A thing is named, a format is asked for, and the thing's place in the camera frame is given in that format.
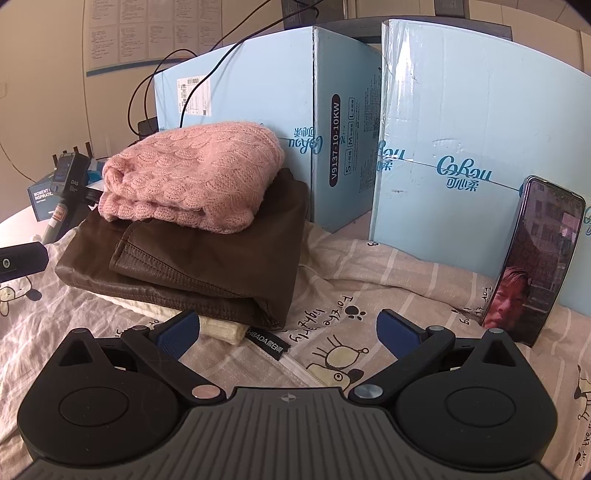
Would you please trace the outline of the pink knitted sweater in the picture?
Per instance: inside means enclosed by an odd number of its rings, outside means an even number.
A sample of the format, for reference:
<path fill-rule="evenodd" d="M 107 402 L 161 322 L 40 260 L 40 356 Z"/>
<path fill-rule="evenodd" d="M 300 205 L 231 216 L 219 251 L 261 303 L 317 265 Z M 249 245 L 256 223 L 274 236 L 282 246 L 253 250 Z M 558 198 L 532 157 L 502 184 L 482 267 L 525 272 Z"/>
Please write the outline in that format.
<path fill-rule="evenodd" d="M 252 224 L 283 162 L 279 139 L 259 123 L 160 131 L 107 160 L 98 212 L 109 222 L 155 219 L 238 233 Z"/>

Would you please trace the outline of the dark blue small carton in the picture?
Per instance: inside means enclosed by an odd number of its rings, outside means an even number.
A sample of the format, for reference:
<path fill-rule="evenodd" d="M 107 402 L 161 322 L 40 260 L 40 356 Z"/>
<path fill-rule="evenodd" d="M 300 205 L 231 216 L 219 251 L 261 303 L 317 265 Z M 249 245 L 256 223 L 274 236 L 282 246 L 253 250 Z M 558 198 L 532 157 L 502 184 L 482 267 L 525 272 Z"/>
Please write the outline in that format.
<path fill-rule="evenodd" d="M 27 189 L 30 205 L 38 222 L 49 220 L 60 201 L 60 196 L 52 193 L 52 180 L 53 174 L 50 173 Z"/>

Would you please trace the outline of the cream knitted garment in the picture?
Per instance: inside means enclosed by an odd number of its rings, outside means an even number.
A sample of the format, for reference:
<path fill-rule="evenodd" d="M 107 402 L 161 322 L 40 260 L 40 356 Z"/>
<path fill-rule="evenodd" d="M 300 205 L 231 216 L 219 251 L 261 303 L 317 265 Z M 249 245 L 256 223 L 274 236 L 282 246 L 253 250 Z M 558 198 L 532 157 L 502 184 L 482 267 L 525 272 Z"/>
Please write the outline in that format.
<path fill-rule="evenodd" d="M 165 322 L 181 313 L 180 310 L 137 300 L 129 300 L 101 294 L 97 294 L 97 297 L 159 322 Z M 182 321 L 181 324 L 185 330 L 190 326 L 192 326 L 192 329 L 197 329 L 199 336 L 214 338 L 233 346 L 242 342 L 246 332 L 249 330 L 249 326 L 241 323 L 213 319 L 195 313 Z"/>

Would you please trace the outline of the brown leather garment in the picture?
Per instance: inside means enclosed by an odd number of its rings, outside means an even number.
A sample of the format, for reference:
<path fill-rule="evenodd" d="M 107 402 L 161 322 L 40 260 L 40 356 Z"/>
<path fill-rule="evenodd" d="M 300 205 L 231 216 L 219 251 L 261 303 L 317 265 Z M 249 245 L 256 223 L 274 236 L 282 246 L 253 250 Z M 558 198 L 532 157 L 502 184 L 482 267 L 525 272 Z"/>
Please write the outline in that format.
<path fill-rule="evenodd" d="M 55 267 L 67 285 L 264 330 L 283 329 L 296 285 L 308 187 L 280 170 L 252 224 L 215 234 L 91 212 Z"/>

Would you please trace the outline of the smartphone leaning on box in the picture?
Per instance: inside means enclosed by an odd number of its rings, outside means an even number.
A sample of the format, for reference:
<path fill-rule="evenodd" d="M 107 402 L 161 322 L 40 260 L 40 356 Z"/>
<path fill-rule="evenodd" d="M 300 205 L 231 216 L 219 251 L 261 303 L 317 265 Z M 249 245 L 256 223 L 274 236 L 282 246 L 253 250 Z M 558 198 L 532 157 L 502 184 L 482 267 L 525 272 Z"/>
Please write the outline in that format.
<path fill-rule="evenodd" d="M 583 223 L 584 198 L 537 176 L 522 187 L 514 233 L 482 326 L 533 346 L 559 296 Z"/>

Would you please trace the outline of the light blue Cobou box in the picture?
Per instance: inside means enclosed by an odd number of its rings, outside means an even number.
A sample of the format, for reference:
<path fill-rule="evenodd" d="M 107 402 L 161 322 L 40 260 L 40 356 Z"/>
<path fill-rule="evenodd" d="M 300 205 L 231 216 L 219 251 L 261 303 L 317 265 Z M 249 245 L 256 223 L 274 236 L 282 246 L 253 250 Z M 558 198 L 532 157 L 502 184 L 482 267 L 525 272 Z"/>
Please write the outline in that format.
<path fill-rule="evenodd" d="M 590 194 L 590 78 L 483 33 L 391 19 L 370 238 L 496 277 L 523 182 Z"/>

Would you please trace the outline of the wall notice poster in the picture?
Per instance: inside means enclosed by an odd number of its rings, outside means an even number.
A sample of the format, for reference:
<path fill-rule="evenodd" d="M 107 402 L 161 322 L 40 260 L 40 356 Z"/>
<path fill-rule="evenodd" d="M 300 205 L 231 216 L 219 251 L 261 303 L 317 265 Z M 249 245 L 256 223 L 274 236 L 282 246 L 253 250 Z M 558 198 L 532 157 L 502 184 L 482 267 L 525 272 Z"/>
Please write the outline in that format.
<path fill-rule="evenodd" d="M 88 76 L 204 53 L 221 39 L 221 1 L 94 0 L 83 17 Z"/>

